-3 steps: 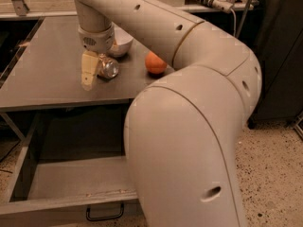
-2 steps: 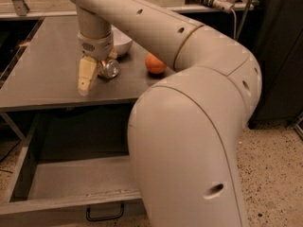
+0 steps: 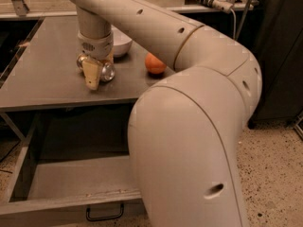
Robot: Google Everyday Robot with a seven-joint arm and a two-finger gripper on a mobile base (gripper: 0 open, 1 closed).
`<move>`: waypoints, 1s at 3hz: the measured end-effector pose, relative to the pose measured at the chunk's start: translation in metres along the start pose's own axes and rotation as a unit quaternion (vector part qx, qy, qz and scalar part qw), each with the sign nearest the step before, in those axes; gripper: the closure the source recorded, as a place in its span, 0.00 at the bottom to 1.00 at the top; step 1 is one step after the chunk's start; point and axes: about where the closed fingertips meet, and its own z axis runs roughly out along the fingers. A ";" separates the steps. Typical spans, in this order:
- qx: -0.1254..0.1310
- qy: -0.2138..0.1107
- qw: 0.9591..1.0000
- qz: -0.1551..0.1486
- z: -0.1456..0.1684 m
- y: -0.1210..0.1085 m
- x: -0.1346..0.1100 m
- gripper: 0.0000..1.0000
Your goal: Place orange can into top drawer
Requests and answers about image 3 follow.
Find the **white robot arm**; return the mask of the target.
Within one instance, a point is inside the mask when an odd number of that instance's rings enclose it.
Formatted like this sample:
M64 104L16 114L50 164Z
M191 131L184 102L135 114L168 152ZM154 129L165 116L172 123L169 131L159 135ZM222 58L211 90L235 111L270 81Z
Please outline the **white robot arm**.
M135 102L128 145L152 227L249 227L236 145L260 99L258 62L221 32L143 0L70 0L173 70Z

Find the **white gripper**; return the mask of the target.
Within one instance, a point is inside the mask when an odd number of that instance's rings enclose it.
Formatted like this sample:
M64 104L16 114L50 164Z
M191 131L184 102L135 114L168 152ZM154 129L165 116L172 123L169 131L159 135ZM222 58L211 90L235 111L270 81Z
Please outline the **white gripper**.
M114 40L113 33L101 39L91 39L83 36L78 32L78 38L80 43L80 50L98 60L92 60L90 58L82 61L82 71L85 77L86 86L90 90L96 90L100 81L101 63L99 61L109 61L114 63Z

